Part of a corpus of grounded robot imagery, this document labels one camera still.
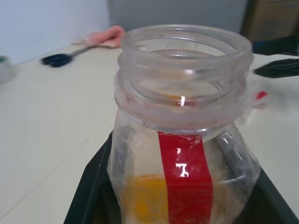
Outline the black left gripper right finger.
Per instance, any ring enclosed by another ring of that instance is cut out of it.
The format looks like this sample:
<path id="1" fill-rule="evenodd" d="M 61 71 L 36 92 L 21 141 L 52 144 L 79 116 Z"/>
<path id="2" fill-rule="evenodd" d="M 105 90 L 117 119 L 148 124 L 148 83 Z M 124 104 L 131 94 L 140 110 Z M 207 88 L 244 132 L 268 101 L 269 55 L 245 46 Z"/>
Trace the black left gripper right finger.
<path id="1" fill-rule="evenodd" d="M 261 170 L 238 224 L 299 224 L 299 219 Z"/>

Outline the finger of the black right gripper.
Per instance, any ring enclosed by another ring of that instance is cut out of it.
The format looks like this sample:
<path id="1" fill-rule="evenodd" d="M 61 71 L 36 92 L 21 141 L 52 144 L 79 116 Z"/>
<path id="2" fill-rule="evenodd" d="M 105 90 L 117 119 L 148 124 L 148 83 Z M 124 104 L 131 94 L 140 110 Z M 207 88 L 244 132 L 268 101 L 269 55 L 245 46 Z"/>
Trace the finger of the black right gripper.
<path id="1" fill-rule="evenodd" d="M 252 44 L 252 51 L 266 56 L 276 54 L 299 56 L 299 35 L 255 41 Z"/>
<path id="2" fill-rule="evenodd" d="M 254 70 L 254 73 L 266 78 L 299 76 L 299 59 L 284 59 L 268 63 Z"/>

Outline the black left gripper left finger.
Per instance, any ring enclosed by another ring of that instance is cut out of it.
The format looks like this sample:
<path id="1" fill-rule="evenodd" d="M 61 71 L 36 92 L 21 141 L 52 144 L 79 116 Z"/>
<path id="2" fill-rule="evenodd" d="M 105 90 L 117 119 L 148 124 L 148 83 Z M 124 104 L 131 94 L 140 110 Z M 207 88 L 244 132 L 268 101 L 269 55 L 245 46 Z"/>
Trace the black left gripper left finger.
<path id="1" fill-rule="evenodd" d="M 108 173 L 112 134 L 88 162 L 63 224 L 122 224 Z"/>

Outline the white bottle cap red tape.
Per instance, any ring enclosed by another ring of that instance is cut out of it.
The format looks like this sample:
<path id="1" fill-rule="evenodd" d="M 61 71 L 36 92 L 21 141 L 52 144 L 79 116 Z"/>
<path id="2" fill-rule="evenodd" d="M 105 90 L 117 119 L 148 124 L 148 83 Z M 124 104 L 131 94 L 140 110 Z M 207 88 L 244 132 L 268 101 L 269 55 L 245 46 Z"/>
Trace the white bottle cap red tape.
<path id="1" fill-rule="evenodd" d="M 269 104 L 269 94 L 267 91 L 254 92 L 250 106 L 253 109 L 263 109 Z"/>

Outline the bottle with orange liquid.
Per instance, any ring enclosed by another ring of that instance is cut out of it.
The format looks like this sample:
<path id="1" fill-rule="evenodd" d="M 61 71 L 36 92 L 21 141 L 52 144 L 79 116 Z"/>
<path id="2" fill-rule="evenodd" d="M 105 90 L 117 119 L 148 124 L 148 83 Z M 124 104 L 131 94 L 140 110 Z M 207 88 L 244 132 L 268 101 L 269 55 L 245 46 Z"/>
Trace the bottle with orange liquid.
<path id="1" fill-rule="evenodd" d="M 251 43 L 196 25 L 128 31 L 114 77 L 107 172 L 123 224 L 233 224 L 261 167 L 235 121 Z"/>

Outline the brown cardboard box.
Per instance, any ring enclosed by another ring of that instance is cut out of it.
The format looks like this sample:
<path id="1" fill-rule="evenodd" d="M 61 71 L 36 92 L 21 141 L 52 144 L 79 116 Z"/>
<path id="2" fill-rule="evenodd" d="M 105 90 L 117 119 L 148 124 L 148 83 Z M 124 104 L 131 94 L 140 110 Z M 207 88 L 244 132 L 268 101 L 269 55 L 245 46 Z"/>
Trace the brown cardboard box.
<path id="1" fill-rule="evenodd" d="M 299 33 L 299 0 L 248 0 L 240 34 L 250 41 Z"/>

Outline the clear tape roll green core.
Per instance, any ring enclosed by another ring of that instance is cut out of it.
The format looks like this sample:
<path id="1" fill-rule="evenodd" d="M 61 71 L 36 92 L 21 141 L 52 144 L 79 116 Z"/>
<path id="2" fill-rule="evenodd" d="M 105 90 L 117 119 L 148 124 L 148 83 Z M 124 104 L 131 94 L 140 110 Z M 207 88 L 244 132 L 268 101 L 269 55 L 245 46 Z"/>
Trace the clear tape roll green core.
<path id="1" fill-rule="evenodd" d="M 12 81 L 15 77 L 16 72 L 9 59 L 5 56 L 0 56 L 0 85 Z"/>

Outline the pink cloth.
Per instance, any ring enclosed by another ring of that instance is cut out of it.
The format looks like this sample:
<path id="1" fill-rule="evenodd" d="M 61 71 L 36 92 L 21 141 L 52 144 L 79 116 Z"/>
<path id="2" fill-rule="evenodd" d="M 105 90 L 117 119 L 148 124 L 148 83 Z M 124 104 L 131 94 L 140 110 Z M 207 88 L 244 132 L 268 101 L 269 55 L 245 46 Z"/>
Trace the pink cloth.
<path id="1" fill-rule="evenodd" d="M 121 46 L 121 40 L 125 35 L 125 30 L 120 26 L 112 26 L 108 30 L 94 32 L 85 39 L 74 42 L 74 45 L 84 45 L 87 47 L 106 47 L 116 49 Z"/>

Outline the blue handled scissors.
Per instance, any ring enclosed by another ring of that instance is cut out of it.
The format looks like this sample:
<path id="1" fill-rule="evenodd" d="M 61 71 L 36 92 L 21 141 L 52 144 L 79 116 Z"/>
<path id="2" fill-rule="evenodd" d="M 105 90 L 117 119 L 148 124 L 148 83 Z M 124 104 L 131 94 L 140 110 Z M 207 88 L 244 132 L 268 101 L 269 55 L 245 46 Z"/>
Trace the blue handled scissors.
<path id="1" fill-rule="evenodd" d="M 50 55 L 50 56 L 42 58 L 41 63 L 43 65 L 47 65 L 47 66 L 50 66 L 53 68 L 59 68 L 59 67 L 65 66 L 65 65 L 69 64 L 70 62 L 72 62 L 74 57 L 76 57 L 82 53 L 85 53 L 95 47 L 96 46 L 85 47 L 85 48 L 79 49 L 77 51 L 74 51 L 70 54 L 60 53 L 60 54 Z"/>

